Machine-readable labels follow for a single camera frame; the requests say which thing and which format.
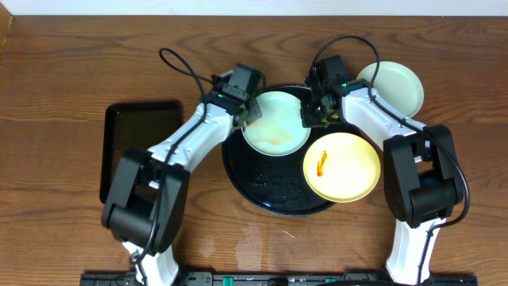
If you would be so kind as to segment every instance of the black tray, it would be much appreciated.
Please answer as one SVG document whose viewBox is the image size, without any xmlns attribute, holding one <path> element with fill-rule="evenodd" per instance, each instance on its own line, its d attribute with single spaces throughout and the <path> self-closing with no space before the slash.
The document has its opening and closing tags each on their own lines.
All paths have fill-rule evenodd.
<svg viewBox="0 0 508 286">
<path fill-rule="evenodd" d="M 300 100 L 310 97 L 310 89 L 299 85 L 269 87 L 261 92 L 284 91 Z M 352 125 L 313 128 L 307 142 L 296 152 L 271 157 L 254 150 L 241 130 L 222 143 L 222 160 L 233 186 L 251 203 L 278 215 L 311 215 L 334 203 L 317 195 L 303 175 L 303 158 L 307 149 L 329 133 L 347 132 L 360 135 Z"/>
</svg>

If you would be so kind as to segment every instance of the black mounting base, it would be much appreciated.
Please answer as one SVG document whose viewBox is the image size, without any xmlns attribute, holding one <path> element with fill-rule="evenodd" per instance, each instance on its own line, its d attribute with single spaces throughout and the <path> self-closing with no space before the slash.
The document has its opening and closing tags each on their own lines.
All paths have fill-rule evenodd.
<svg viewBox="0 0 508 286">
<path fill-rule="evenodd" d="M 173 286 L 317 286 L 342 280 L 388 281 L 381 273 L 365 270 L 347 271 L 343 275 L 312 274 L 212 274 L 210 272 L 181 272 Z M 80 286 L 138 286 L 134 272 L 112 274 L 82 274 Z M 476 276 L 431 276 L 425 286 L 478 286 Z"/>
</svg>

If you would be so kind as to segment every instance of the wooden table surface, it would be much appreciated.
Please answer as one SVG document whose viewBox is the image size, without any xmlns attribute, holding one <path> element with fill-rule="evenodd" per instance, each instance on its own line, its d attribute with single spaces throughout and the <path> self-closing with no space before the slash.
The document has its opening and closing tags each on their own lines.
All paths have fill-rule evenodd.
<svg viewBox="0 0 508 286">
<path fill-rule="evenodd" d="M 104 112 L 179 99 L 188 118 L 198 100 L 193 79 L 163 64 L 158 48 L 174 48 L 202 75 L 241 62 L 268 84 L 301 83 L 319 47 L 347 33 L 414 70 L 425 88 L 415 118 L 453 133 L 471 210 L 439 233 L 431 271 L 508 284 L 502 17 L 15 17 L 0 63 L 0 284 L 77 285 L 82 272 L 129 269 L 100 223 Z M 355 41 L 333 53 L 354 74 L 373 61 Z M 175 259 L 218 272 L 380 269 L 395 223 L 382 186 L 310 217 L 269 214 L 235 190 L 216 148 L 192 175 Z"/>
</svg>

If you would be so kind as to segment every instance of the robotic arm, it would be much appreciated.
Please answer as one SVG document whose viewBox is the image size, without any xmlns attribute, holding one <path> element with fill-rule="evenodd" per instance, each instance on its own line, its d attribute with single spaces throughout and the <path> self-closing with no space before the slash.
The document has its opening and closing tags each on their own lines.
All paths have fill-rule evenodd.
<svg viewBox="0 0 508 286">
<path fill-rule="evenodd" d="M 137 266 L 137 279 L 148 278 L 150 286 L 171 285 L 178 272 L 171 244 L 183 220 L 190 173 L 203 157 L 223 142 L 236 128 L 262 116 L 254 98 L 261 74 L 239 64 L 233 71 L 214 77 L 214 88 L 208 102 L 200 102 L 194 115 L 180 129 L 148 151 L 131 149 L 121 158 L 106 200 L 102 225 L 131 253 L 142 251 L 155 218 L 154 196 L 146 187 L 158 189 L 161 180 L 166 187 L 160 196 L 160 212 L 156 236 L 148 255 Z M 425 245 L 427 230 L 441 223 L 453 206 L 462 200 L 457 174 L 446 157 L 419 133 L 401 126 L 373 104 L 365 80 L 351 81 L 339 56 L 315 64 L 307 84 L 312 90 L 308 102 L 302 102 L 302 124 L 305 127 L 326 127 L 347 122 L 363 130 L 383 150 L 385 196 L 397 218 L 394 248 L 386 268 L 394 282 L 416 284 L 418 266 Z M 394 107 L 377 97 L 379 104 L 404 118 Z M 177 146 L 167 165 L 171 145 L 205 120 Z M 424 129 L 439 140 L 455 156 L 452 136 L 444 126 L 427 127 L 406 118 L 412 126 Z M 429 171 L 419 173 L 416 163 L 433 162 Z M 167 169 L 165 178 L 161 170 Z M 429 244 L 432 251 L 434 236 Z M 429 277 L 427 255 L 421 280 Z"/>
</svg>

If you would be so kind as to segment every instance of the black plate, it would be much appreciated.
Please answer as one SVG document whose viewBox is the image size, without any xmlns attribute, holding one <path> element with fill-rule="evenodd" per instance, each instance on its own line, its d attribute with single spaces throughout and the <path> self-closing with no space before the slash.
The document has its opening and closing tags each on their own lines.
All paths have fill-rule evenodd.
<svg viewBox="0 0 508 286">
<path fill-rule="evenodd" d="M 299 99 L 310 97 L 310 89 L 299 85 L 269 87 L 262 92 L 267 91 L 284 91 Z M 335 203 L 323 199 L 309 187 L 303 175 L 303 158 L 317 139 L 336 132 L 360 135 L 349 124 L 313 128 L 299 150 L 270 157 L 254 150 L 241 130 L 237 130 L 222 143 L 222 160 L 235 188 L 251 203 L 278 215 L 311 215 Z"/>
</svg>

